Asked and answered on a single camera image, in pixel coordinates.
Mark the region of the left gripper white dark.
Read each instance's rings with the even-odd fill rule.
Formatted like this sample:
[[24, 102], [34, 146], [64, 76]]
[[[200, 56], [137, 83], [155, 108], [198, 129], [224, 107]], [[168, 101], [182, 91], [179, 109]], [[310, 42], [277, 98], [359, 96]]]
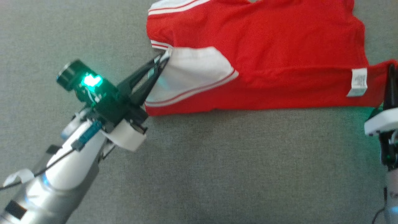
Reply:
[[142, 105], [169, 59], [157, 55], [118, 85], [79, 59], [67, 64], [56, 81], [84, 103], [84, 108], [62, 133], [64, 139], [70, 140], [71, 148], [81, 151], [99, 134], [104, 136], [105, 142], [136, 151], [145, 141], [147, 132], [142, 124], [148, 114]]

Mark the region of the right gripper white dark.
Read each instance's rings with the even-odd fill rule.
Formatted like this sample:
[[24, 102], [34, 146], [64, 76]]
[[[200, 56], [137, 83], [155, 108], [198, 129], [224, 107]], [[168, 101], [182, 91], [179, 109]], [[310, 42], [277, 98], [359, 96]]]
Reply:
[[367, 136], [377, 136], [380, 142], [380, 161], [388, 171], [397, 169], [397, 128], [398, 128], [398, 73], [392, 63], [388, 67], [385, 86], [383, 111], [376, 109], [377, 114], [364, 124]]

